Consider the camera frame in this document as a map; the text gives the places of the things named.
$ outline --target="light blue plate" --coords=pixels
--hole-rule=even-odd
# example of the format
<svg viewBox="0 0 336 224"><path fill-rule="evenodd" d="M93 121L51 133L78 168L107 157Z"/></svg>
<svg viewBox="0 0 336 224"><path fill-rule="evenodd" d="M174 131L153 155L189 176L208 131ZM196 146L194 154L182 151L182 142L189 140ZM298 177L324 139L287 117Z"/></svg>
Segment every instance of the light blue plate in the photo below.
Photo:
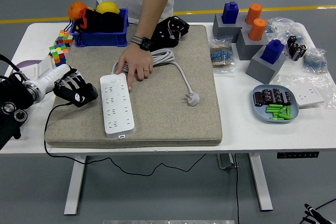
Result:
<svg viewBox="0 0 336 224"><path fill-rule="evenodd" d="M270 113L266 113L266 108L268 105L263 105L261 107L258 107L258 106L255 106L254 105L254 100L253 100L253 94L255 92L262 92L264 89L278 89L280 92L288 92L289 95L290 95L290 100L292 102L291 106L290 106L290 109L291 109L291 117L292 119L291 120L272 120L270 119L273 115L270 114ZM253 104L253 107L255 108L255 111L257 112L257 115L267 121L267 122L271 122L271 123L289 123L291 121L293 121L299 114L299 106L295 100L295 96L294 94L292 93L292 91L290 91L289 89L287 89L286 87L284 86L280 86L280 85L259 85L259 86L256 86L253 91L252 91L252 104Z"/></svg>

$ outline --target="smartwatch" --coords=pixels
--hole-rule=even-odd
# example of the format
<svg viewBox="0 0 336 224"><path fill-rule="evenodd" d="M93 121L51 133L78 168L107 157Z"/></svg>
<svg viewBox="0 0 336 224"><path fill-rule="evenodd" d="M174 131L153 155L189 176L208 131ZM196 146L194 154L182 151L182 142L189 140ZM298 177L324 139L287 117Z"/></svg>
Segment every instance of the smartwatch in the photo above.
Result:
<svg viewBox="0 0 336 224"><path fill-rule="evenodd" d="M131 38L131 42L138 44L140 48L145 51L149 51L151 49L151 46L153 45L153 42L146 37L139 38L137 36L133 36Z"/></svg>

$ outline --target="wall socket panel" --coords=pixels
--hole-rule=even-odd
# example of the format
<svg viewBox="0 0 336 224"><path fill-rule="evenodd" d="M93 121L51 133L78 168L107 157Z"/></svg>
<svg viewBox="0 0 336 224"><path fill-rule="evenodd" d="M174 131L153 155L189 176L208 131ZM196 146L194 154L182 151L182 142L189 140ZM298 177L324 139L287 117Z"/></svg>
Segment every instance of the wall socket panel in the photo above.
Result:
<svg viewBox="0 0 336 224"><path fill-rule="evenodd" d="M110 74L100 78L104 127L108 138L122 139L135 132L126 75Z"/></svg>
<svg viewBox="0 0 336 224"><path fill-rule="evenodd" d="M299 107L315 105L324 102L320 92L310 84L302 84L290 87Z"/></svg>
<svg viewBox="0 0 336 224"><path fill-rule="evenodd" d="M319 152L278 152L277 158L317 158Z"/></svg>

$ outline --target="plastic bag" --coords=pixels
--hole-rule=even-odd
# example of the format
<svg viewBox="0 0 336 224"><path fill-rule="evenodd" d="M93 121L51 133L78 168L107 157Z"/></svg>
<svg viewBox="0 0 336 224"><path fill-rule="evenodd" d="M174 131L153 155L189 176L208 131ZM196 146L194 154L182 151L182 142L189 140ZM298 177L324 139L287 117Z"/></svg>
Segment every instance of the plastic bag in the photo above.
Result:
<svg viewBox="0 0 336 224"><path fill-rule="evenodd" d="M327 73L327 51L318 48L309 48L303 55L303 70L311 73Z"/></svg>
<svg viewBox="0 0 336 224"><path fill-rule="evenodd" d="M232 38L217 38L209 42L210 58L215 73L232 73L236 69L231 41Z"/></svg>
<svg viewBox="0 0 336 224"><path fill-rule="evenodd" d="M282 44L286 45L282 53L285 54L287 58L291 58L287 45L289 36L296 36L297 40L295 43L298 45L305 45L307 48L311 47L300 25L288 18L277 17L268 19L266 36L269 41L278 39Z"/></svg>
<svg viewBox="0 0 336 224"><path fill-rule="evenodd" d="M317 89L324 99L323 103L314 105L314 108L336 109L336 88L327 74L279 75L277 79L272 80L272 84L284 86L289 90L293 86L309 84Z"/></svg>

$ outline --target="white table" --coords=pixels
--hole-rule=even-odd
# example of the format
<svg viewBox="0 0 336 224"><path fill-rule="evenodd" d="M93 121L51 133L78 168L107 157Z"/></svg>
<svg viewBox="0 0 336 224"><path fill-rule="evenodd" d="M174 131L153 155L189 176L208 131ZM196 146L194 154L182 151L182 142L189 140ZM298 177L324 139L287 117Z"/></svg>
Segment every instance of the white table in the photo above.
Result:
<svg viewBox="0 0 336 224"><path fill-rule="evenodd" d="M206 26L209 39L211 39L212 23L197 24ZM66 25L66 23L30 25L15 52L13 63L44 59L49 53L49 46L54 44L59 31L64 29ZM249 61L237 60L237 68L234 73L215 74L223 128L223 140L217 146L120 149L53 148L48 146L48 150L52 154L68 155L80 161L85 161L86 156L90 155L249 153L261 210L272 210L259 153L336 150L336 141L333 141L336 110L304 109L300 110L297 118L290 123L265 123L253 111L252 90L261 83L245 74L248 64ZM285 62L279 74L301 74L301 66L298 62L297 64ZM0 151L0 155L45 154L44 125L53 106L54 98L54 94L50 93L41 103L31 108L30 117L21 128L22 137L18 140L10 140ZM83 170L84 165L75 162L65 209L67 215L76 214Z"/></svg>

